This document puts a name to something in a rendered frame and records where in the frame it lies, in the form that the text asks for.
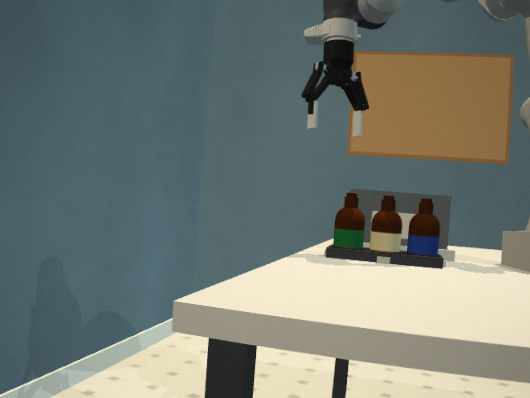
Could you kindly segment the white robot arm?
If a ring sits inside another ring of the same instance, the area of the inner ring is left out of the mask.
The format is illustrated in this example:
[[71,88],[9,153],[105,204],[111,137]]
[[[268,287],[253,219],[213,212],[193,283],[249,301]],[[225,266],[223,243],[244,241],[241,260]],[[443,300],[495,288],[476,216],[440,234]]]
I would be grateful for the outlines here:
[[[357,26],[381,28],[407,0],[324,0],[320,25],[304,30],[309,45],[324,45],[329,40],[348,40],[356,44],[361,35]],[[502,22],[518,13],[525,17],[526,43],[530,61],[530,0],[478,0],[485,14]],[[530,97],[520,109],[520,117],[530,133]]]

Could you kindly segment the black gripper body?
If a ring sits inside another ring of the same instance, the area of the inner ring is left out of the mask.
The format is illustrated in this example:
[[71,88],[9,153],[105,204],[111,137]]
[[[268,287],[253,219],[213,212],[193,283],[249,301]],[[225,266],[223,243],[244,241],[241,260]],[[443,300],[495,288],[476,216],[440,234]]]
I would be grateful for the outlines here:
[[336,69],[341,70],[341,74],[330,84],[338,87],[345,86],[347,81],[343,75],[344,71],[348,71],[350,78],[352,77],[351,66],[354,61],[354,43],[348,40],[329,40],[324,43],[324,57],[323,62],[326,65],[324,73],[326,77],[330,77]]

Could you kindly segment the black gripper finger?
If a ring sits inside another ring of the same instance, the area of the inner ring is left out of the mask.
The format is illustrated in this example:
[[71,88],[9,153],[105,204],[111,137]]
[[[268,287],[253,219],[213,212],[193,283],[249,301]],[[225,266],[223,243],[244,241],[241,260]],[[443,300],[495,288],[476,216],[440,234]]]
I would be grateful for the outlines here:
[[305,98],[306,102],[308,102],[307,129],[317,128],[318,101],[316,100],[341,73],[340,69],[336,69],[335,72],[329,78],[327,78],[325,75],[324,78],[321,80],[320,84],[316,87],[324,70],[326,70],[326,65],[323,61],[314,63],[313,72],[302,92],[302,97]]
[[352,72],[351,78],[348,71],[344,71],[343,75],[348,84],[341,86],[341,88],[345,91],[354,109],[352,137],[360,137],[362,136],[363,110],[369,109],[368,101],[361,81],[361,72]]

